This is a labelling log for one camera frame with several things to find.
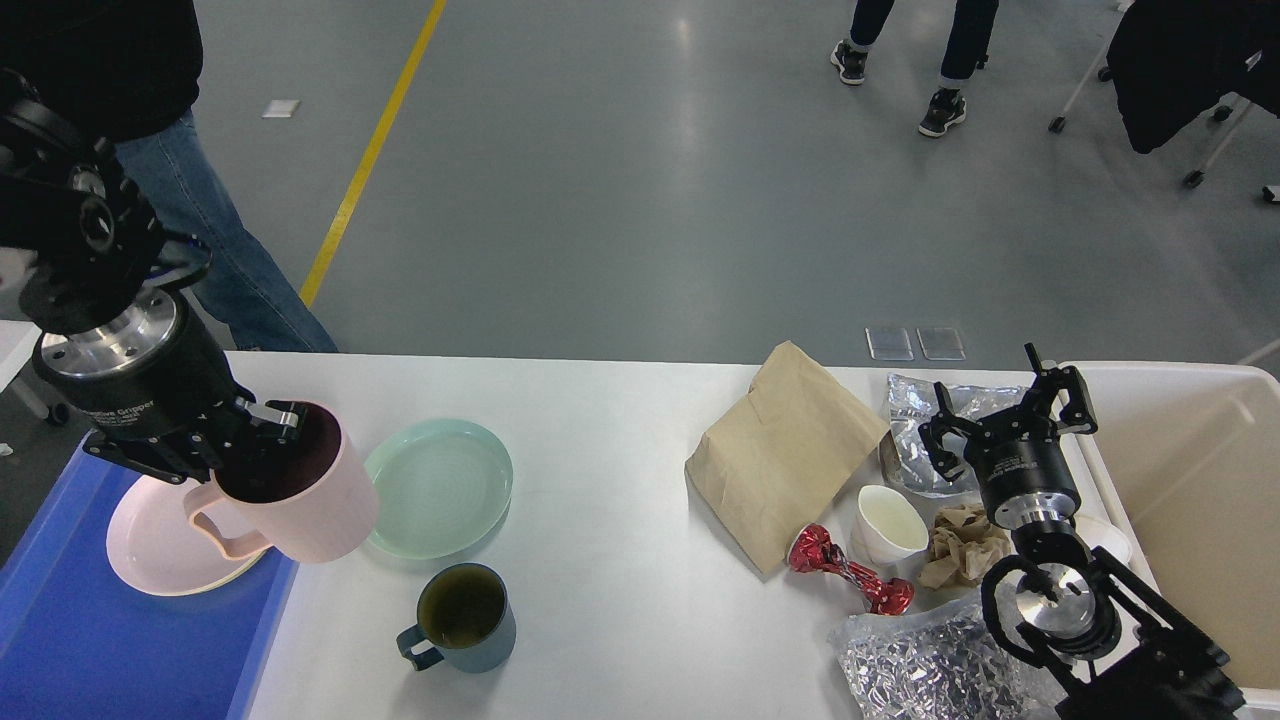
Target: white plastic bin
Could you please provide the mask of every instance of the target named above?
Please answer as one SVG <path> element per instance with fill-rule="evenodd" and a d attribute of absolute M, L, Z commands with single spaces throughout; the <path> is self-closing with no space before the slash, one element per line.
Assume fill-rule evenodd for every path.
<path fill-rule="evenodd" d="M 1074 365 L 1160 592 L 1230 653 L 1251 707 L 1280 710 L 1280 383 L 1235 365 Z"/>

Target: robotic arm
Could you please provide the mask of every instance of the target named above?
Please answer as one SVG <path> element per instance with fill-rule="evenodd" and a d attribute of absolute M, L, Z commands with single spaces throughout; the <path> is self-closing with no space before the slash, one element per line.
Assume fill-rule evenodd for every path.
<path fill-rule="evenodd" d="M 22 311 L 45 334 L 36 373 L 96 427 L 84 450 L 170 483 L 232 465 L 270 482 L 306 421 L 301 404 L 256 404 L 179 290 L 211 260 L 165 231 L 91 140 L 0 70 L 0 246 L 36 251 Z"/>
<path fill-rule="evenodd" d="M 948 480 L 960 461 L 942 447 L 946 434 L 964 438 L 964 457 L 978 477 L 987 516 L 1010 530 L 1016 555 L 992 568 L 982 583 L 983 619 L 997 644 L 1036 667 L 1047 667 L 1068 698 L 1064 720 L 1225 720 L 1244 705 L 1222 673 L 1230 660 L 1212 639 L 1106 550 L 1092 551 L 1075 534 L 1080 496 L 1059 445 L 1065 433 L 1093 433 L 1097 423 L 1084 378 L 1075 368 L 1050 368 L 1027 345 L 1036 379 L 1021 402 L 980 420 L 956 416 L 942 383 L 938 413 L 920 425 L 933 468 Z M 1059 395 L 1066 401 L 1055 419 Z M 1012 642 L 1001 621 L 997 587 L 1020 573 L 1014 593 L 1019 615 Z M 1116 606 L 1138 626 L 1138 648 L 1103 673 L 1094 661 L 1120 641 Z M 1089 682 L 1064 661 L 1087 661 Z"/>

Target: pink plate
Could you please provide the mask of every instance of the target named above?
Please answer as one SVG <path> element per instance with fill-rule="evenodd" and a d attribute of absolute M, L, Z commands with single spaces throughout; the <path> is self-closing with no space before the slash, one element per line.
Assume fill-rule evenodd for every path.
<path fill-rule="evenodd" d="M 227 560 L 207 537 L 187 523 L 182 498 L 198 483 L 173 486 L 148 475 L 138 478 L 115 506 L 106 528 L 106 559 L 115 574 L 147 594 L 195 594 L 229 583 L 262 553 Z M 248 523 L 223 503 L 214 520 L 227 533 L 248 532 Z"/>

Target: pink mug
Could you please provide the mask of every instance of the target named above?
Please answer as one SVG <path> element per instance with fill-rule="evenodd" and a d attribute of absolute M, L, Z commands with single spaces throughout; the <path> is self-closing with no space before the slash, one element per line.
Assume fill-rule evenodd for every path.
<path fill-rule="evenodd" d="M 329 410 L 307 404 L 296 457 L 260 484 L 224 468 L 183 498 L 187 520 L 223 557 L 242 560 L 275 546 L 300 562 L 328 562 L 360 547 L 378 521 L 378 492 L 351 438 Z M 255 528 L 227 538 L 206 510 L 227 502 Z"/>

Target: blue-gray mug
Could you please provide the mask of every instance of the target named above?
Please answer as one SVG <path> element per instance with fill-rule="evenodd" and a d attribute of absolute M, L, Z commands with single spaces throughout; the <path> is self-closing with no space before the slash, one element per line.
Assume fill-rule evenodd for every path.
<path fill-rule="evenodd" d="M 433 647 L 413 653 L 422 642 Z M 417 598 L 417 624 L 401 633 L 396 644 L 415 670 L 442 660 L 463 673 L 493 670 L 516 646 L 516 616 L 506 583 L 476 562 L 440 570 Z"/>

